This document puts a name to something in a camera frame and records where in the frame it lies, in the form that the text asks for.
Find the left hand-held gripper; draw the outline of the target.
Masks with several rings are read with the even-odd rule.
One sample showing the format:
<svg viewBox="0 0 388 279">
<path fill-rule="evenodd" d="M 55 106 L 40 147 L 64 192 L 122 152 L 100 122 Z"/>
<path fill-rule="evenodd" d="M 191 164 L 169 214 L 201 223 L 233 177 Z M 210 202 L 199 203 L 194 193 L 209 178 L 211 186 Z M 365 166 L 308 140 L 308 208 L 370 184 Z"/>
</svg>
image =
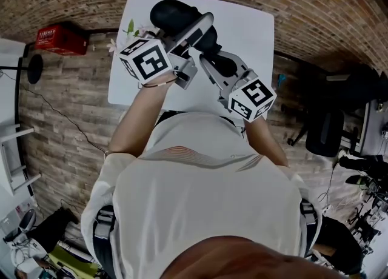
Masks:
<svg viewBox="0 0 388 279">
<path fill-rule="evenodd" d="M 156 35 L 147 31 L 118 49 L 116 56 L 129 74 L 144 86 L 172 72 L 177 85 L 186 89 L 198 71 L 189 49 L 203 38 L 213 20 L 213 14 L 207 12 L 175 36 L 162 29 Z"/>
</svg>

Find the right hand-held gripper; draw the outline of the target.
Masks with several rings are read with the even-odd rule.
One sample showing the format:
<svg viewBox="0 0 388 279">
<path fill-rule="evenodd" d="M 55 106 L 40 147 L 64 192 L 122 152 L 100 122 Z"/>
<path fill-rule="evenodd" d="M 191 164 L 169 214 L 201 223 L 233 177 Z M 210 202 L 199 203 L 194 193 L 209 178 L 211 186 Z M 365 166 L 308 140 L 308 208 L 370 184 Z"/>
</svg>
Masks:
<svg viewBox="0 0 388 279">
<path fill-rule="evenodd" d="M 239 56 L 224 51 L 202 53 L 199 61 L 212 84 L 219 88 L 218 101 L 229 113 L 254 121 L 273 105 L 276 93 Z"/>
</svg>

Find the person's left forearm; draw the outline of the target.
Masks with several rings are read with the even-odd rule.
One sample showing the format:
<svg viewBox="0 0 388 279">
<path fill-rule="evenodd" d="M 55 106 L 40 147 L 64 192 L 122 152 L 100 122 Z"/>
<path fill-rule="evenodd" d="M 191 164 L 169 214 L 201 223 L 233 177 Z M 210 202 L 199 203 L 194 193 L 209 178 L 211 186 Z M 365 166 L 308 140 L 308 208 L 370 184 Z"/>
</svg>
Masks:
<svg viewBox="0 0 388 279">
<path fill-rule="evenodd" d="M 127 153 L 139 157 L 152 134 L 172 82 L 161 86 L 143 87 L 118 124 L 109 144 L 108 153 Z"/>
</svg>

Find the person's right forearm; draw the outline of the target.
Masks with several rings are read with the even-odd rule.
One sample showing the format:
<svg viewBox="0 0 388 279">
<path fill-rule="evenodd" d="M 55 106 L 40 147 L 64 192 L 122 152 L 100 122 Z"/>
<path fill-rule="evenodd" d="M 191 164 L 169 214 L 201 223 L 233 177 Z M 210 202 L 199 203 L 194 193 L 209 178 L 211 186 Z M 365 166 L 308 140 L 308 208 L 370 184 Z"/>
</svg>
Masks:
<svg viewBox="0 0 388 279">
<path fill-rule="evenodd" d="M 252 122 L 244 121 L 247 140 L 260 155 L 264 155 L 277 166 L 288 167 L 289 162 L 281 146 L 273 137 L 267 121 L 260 116 Z"/>
</svg>

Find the pink artificial flowers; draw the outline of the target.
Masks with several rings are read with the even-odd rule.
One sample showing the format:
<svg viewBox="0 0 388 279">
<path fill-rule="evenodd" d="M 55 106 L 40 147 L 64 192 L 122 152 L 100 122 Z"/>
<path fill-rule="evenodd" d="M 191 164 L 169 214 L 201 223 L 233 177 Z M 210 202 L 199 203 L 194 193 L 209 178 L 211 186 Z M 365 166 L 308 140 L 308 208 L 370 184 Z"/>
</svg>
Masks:
<svg viewBox="0 0 388 279">
<path fill-rule="evenodd" d="M 117 37 L 116 40 L 111 39 L 110 43 L 107 44 L 107 48 L 109 49 L 109 53 L 114 53 L 115 51 L 123 48 L 128 43 L 133 42 L 136 38 L 145 37 L 146 34 L 156 34 L 158 32 L 158 28 L 154 25 L 139 25 L 135 26 L 135 22 L 131 19 L 128 23 L 127 29 L 122 29 L 122 33 L 124 34 L 123 38 Z"/>
</svg>

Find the person's black trousers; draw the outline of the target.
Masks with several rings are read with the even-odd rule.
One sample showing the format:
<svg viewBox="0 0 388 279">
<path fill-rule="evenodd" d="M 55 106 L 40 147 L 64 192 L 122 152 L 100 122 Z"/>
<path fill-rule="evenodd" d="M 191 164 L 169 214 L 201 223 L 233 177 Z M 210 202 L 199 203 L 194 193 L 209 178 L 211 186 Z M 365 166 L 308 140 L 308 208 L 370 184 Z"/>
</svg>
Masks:
<svg viewBox="0 0 388 279">
<path fill-rule="evenodd" d="M 179 115 L 179 114 L 182 114 L 184 112 L 180 112 L 180 111 L 172 111 L 172 110 L 168 110 L 168 111 L 165 111 L 162 113 L 162 115 L 159 117 L 159 119 L 157 120 L 155 126 L 157 126 L 159 123 L 173 117 L 173 116 L 176 116 L 176 115 Z M 231 119 L 228 119 L 224 116 L 222 116 L 222 118 L 224 120 L 226 120 L 228 123 L 232 124 L 234 127 L 236 127 L 235 123 L 231 120 Z"/>
</svg>

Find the red plastic crate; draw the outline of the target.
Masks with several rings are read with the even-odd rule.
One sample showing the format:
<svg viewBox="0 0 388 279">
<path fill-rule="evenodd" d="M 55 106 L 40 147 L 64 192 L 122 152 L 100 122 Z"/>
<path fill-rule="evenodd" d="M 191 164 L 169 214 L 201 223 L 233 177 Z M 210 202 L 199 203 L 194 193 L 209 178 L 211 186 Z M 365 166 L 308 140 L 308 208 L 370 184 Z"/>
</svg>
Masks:
<svg viewBox="0 0 388 279">
<path fill-rule="evenodd" d="M 85 55 L 89 39 L 62 25 L 45 27 L 38 31 L 35 49 L 63 56 Z"/>
</svg>

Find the black standing fan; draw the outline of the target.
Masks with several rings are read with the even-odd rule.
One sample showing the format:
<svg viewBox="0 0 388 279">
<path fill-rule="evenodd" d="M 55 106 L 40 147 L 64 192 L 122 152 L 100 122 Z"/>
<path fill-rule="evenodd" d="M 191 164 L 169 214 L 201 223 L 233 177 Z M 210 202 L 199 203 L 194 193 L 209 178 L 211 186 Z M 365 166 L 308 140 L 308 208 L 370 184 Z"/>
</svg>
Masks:
<svg viewBox="0 0 388 279">
<path fill-rule="evenodd" d="M 43 58 L 39 54 L 32 56 L 27 67 L 12 67 L 12 66 L 0 66 L 0 70 L 15 70 L 27 72 L 27 79 L 30 84 L 36 84 L 42 75 L 43 71 Z"/>
</svg>

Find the black office chair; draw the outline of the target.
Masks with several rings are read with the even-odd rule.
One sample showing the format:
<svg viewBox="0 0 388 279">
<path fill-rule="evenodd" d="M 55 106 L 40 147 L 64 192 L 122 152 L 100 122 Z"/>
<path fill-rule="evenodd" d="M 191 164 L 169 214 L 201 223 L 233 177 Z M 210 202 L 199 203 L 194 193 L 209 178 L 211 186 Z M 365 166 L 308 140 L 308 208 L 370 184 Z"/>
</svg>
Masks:
<svg viewBox="0 0 388 279">
<path fill-rule="evenodd" d="M 344 114 L 338 109 L 308 110 L 302 129 L 295 139 L 289 138 L 288 145 L 294 146 L 305 134 L 306 149 L 324 157 L 337 155 L 343 135 Z"/>
</svg>

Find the small white side table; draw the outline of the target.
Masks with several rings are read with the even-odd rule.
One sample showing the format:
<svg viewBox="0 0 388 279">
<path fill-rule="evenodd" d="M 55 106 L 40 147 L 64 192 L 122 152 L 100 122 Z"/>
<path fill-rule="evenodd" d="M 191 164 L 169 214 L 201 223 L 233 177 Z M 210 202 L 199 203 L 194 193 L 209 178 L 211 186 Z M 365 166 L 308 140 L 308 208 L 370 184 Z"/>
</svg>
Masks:
<svg viewBox="0 0 388 279">
<path fill-rule="evenodd" d="M 35 129 L 31 127 L 17 132 L 16 130 L 18 130 L 20 127 L 20 124 L 14 124 L 11 126 L 0 126 L 0 186 L 2 186 L 11 196 L 14 196 L 16 193 L 33 184 L 35 181 L 40 179 L 40 177 L 42 177 L 42 175 L 39 173 L 25 180 L 23 183 L 16 187 L 13 187 L 12 185 L 13 177 L 18 173 L 26 170 L 26 165 L 22 164 L 20 167 L 14 170 L 10 170 L 4 143 L 13 139 L 17 139 L 24 135 L 28 135 L 35 131 Z"/>
</svg>

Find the white desk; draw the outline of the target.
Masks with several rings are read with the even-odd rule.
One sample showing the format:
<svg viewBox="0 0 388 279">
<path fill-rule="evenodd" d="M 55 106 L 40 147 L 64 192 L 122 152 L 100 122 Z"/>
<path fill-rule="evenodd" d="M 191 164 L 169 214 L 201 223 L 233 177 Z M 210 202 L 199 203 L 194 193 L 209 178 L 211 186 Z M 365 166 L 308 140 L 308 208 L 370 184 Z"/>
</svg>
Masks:
<svg viewBox="0 0 388 279">
<path fill-rule="evenodd" d="M 388 124 L 388 101 L 379 107 L 377 100 L 367 103 L 363 130 L 360 138 L 361 156 L 384 155 L 388 138 L 383 137 L 384 126 Z"/>
</svg>

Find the black bag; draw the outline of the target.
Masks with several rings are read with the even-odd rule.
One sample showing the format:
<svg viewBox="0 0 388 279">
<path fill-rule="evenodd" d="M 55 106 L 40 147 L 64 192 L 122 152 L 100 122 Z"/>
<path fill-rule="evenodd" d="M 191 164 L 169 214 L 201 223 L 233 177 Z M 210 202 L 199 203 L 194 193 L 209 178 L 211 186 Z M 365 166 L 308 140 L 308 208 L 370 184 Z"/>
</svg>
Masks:
<svg viewBox="0 0 388 279">
<path fill-rule="evenodd" d="M 27 232 L 27 237 L 37 241 L 47 253 L 50 253 L 62 239 L 69 223 L 78 224 L 79 220 L 70 209 L 60 207 L 38 227 Z"/>
</svg>

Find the lime green mat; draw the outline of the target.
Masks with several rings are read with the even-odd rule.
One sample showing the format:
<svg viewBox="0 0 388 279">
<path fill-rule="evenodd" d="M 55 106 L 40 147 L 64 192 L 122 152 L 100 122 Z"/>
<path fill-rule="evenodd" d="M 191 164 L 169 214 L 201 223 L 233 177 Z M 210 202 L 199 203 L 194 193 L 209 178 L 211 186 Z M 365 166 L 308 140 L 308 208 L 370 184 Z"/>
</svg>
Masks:
<svg viewBox="0 0 388 279">
<path fill-rule="evenodd" d="M 48 256 L 54 267 L 72 279 L 95 279 L 99 272 L 99 266 L 96 263 L 81 261 L 58 245 Z"/>
</svg>

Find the black tripod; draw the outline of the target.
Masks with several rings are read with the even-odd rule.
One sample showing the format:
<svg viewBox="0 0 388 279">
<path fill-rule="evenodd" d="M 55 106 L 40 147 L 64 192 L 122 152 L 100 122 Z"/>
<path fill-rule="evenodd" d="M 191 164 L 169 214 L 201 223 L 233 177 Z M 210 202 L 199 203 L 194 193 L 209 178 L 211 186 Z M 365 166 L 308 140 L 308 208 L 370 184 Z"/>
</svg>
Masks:
<svg viewBox="0 0 388 279">
<path fill-rule="evenodd" d="M 380 207 L 372 207 L 372 203 L 363 201 L 347 219 L 350 231 L 359 244 L 369 244 L 375 237 L 381 235 L 377 224 L 385 217 Z"/>
</svg>

